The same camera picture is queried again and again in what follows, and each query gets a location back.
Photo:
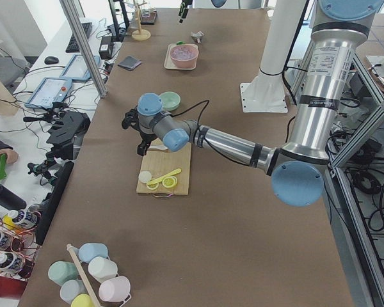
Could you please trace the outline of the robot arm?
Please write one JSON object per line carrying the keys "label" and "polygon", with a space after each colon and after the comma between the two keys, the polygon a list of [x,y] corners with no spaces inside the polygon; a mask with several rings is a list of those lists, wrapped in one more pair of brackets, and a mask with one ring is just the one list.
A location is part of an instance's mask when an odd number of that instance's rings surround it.
{"label": "robot arm", "polygon": [[292,206],[317,201],[324,187],[329,161],[325,147],[356,48],[364,43],[381,1],[318,1],[312,28],[312,56],[289,139],[280,148],[268,148],[202,125],[177,120],[163,109],[155,93],[145,93],[122,120],[142,138],[137,153],[145,155],[160,139],[176,152],[187,143],[211,148],[225,158],[271,177],[274,194]]}
{"label": "robot arm", "polygon": [[182,24],[188,15],[188,11],[193,4],[193,0],[182,0],[179,8],[179,22]]}

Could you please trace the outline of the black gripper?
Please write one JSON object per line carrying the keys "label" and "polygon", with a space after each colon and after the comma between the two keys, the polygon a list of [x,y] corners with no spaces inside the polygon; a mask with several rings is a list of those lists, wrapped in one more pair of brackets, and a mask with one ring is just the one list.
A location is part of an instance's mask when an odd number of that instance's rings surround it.
{"label": "black gripper", "polygon": [[152,134],[147,134],[146,132],[143,132],[141,130],[137,109],[132,108],[125,113],[121,126],[124,130],[131,127],[140,133],[142,141],[137,146],[137,154],[142,157],[145,156],[147,154],[148,147],[151,145],[151,142],[153,142],[154,140],[154,136]]}

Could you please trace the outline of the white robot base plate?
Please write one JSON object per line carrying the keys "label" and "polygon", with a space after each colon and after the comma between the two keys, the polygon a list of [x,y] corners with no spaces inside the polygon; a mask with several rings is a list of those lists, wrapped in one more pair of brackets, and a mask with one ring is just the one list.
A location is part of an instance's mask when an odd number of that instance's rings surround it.
{"label": "white robot base plate", "polygon": [[287,113],[284,86],[276,84],[241,83],[239,85],[244,113]]}

